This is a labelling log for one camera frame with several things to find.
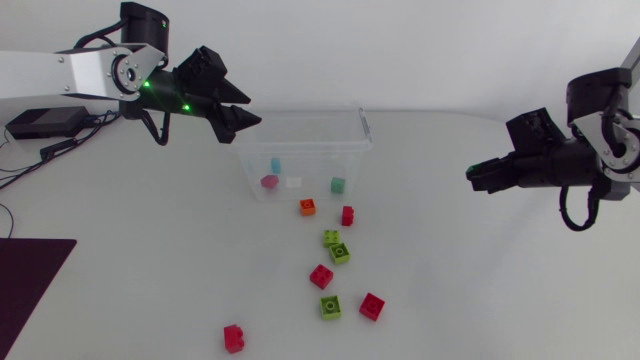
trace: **white wall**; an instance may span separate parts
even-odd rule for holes
[[[172,21],[172,66],[206,44],[254,103],[359,101],[499,120],[547,106],[564,122],[566,83],[619,65],[640,36],[637,0],[143,3]],[[0,50],[70,48],[118,14],[113,0],[4,0]]]

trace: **red lego brick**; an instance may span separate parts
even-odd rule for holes
[[[316,204],[313,199],[300,200],[300,213],[302,216],[309,216],[316,213]]]
[[[278,182],[280,182],[280,179],[278,179],[278,175],[267,175],[260,179],[260,184],[262,184],[262,187],[265,187],[267,189],[273,189],[274,187],[276,187],[276,185],[278,185]]]
[[[322,264],[318,265],[311,273],[311,282],[318,285],[320,289],[324,289],[333,279],[333,271],[327,269]]]
[[[360,305],[360,313],[369,319],[376,321],[378,320],[378,316],[380,316],[383,306],[384,300],[379,299],[372,293],[368,293],[364,298],[362,305]]]
[[[224,328],[224,347],[229,354],[237,353],[244,348],[242,329],[238,325],[230,325]]]
[[[351,226],[353,219],[356,216],[356,211],[351,206],[344,206],[342,208],[342,225]]]

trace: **white table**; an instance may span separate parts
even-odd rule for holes
[[[503,124],[442,113],[369,113],[351,228],[343,203],[254,200],[206,121],[175,118],[169,145],[120,121],[0,193],[15,237],[78,245],[9,359],[635,359],[640,354],[640,199],[603,203],[576,234],[558,189],[474,193],[466,168],[511,151]],[[28,164],[46,141],[0,150]],[[584,190],[570,195],[582,219]],[[6,225],[6,217],[0,215]],[[322,231],[340,228],[334,266]],[[309,282],[335,271],[321,291]],[[358,313],[367,292],[387,303]],[[338,294],[342,318],[319,299]]]

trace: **black cable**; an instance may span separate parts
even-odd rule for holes
[[[9,229],[9,235],[7,236],[7,239],[11,239],[11,234],[13,234],[13,224],[15,223],[13,220],[13,214],[11,213],[11,210],[9,210],[8,207],[4,206],[3,204],[0,204],[0,206],[5,208],[5,210],[7,210],[7,212],[9,213],[9,216],[11,217],[11,228]]]
[[[633,120],[633,115],[625,109],[618,109],[618,112],[628,120]]]
[[[109,46],[111,47],[118,47],[118,45],[116,45],[116,43],[114,43],[113,41],[111,41],[111,39],[109,39],[106,36],[98,36],[98,39],[106,42],[107,44],[109,44]]]
[[[78,48],[83,48],[85,47],[85,45],[87,45],[88,43],[90,43],[91,41],[100,38],[101,36],[105,36],[105,35],[109,35],[114,31],[120,30],[125,24],[127,23],[127,19],[121,19],[120,21],[118,21],[117,23],[104,28],[102,30],[98,30],[94,33],[91,33],[89,35],[85,35],[83,37],[80,38],[80,40],[78,40],[78,42],[76,43],[76,45],[73,47],[74,49],[78,49]]]
[[[611,93],[609,100],[607,100],[607,107],[602,112],[602,136],[607,142],[607,145],[609,145],[609,148],[611,148],[613,156],[617,158],[622,157],[625,152],[624,144],[619,143],[616,139],[613,126],[616,113],[619,111],[618,106],[624,98],[623,91],[623,86],[618,85],[616,89]]]
[[[4,142],[0,144],[0,149],[2,149],[3,146],[9,143],[9,139],[7,139],[7,128],[4,128],[3,136],[4,136]]]
[[[562,215],[562,220],[565,225],[573,231],[584,231],[593,226],[593,224],[596,223],[596,218],[598,217],[600,199],[594,196],[591,191],[589,192],[589,197],[587,199],[589,216],[584,222],[584,225],[578,225],[571,220],[571,217],[569,217],[569,213],[567,212],[567,195],[569,195],[569,187],[563,186],[562,189],[560,189],[560,214]]]
[[[156,141],[158,145],[165,146],[169,142],[169,124],[171,122],[171,113],[165,112],[164,119],[162,121],[162,131],[161,134],[158,134],[158,128],[156,124],[153,122],[151,115],[146,110],[142,110],[140,113],[140,120],[147,127],[153,139]]]
[[[114,118],[111,120],[107,120],[109,116],[113,116]],[[5,176],[3,178],[0,178],[0,181],[3,180],[7,180],[7,179],[11,179],[7,182],[5,182],[4,184],[0,185],[0,190],[6,188],[7,186],[11,185],[12,183],[14,183],[15,181],[17,181],[18,179],[20,179],[21,177],[23,177],[24,175],[27,175],[37,169],[39,169],[42,165],[49,163],[51,160],[56,159],[70,151],[73,151],[75,149],[77,149],[80,145],[84,144],[87,140],[89,140],[91,137],[93,137],[95,134],[98,133],[98,131],[100,131],[100,129],[106,125],[109,125],[111,123],[113,123],[116,119],[118,119],[120,117],[120,114],[117,112],[112,112],[112,111],[107,111],[105,114],[99,115],[97,116],[97,118],[102,118],[102,121],[99,123],[98,126],[94,127],[91,132],[89,132],[89,134],[87,134],[85,137],[80,138],[77,140],[76,145],[74,145],[73,147],[70,147],[68,149],[65,149],[57,154],[54,154],[53,156],[51,156],[50,158],[47,158],[45,160],[42,160],[36,164],[30,165],[30,166],[26,166],[23,169],[25,169],[24,171],[22,171],[19,174],[15,174],[15,175],[10,175],[10,176]]]

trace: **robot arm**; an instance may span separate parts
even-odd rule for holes
[[[587,74],[567,87],[567,139],[546,109],[507,122],[514,151],[469,167],[476,191],[489,194],[513,186],[560,187],[560,212],[567,226],[582,231],[595,223],[600,200],[622,200],[630,186],[640,190],[640,119],[628,111],[628,93],[640,78],[640,39],[619,68]],[[588,186],[589,218],[575,224],[567,214],[571,186]]]
[[[120,21],[80,39],[71,50],[55,54],[0,51],[0,99],[66,95],[119,101],[127,119],[140,119],[156,142],[165,145],[172,113],[204,117],[218,141],[230,143],[236,131],[261,119],[237,106],[251,99],[227,81],[220,56],[201,47],[168,72],[169,19],[158,11],[122,3]],[[121,30],[122,44],[104,36]],[[95,39],[109,47],[84,48]],[[161,133],[147,110],[165,113]]]

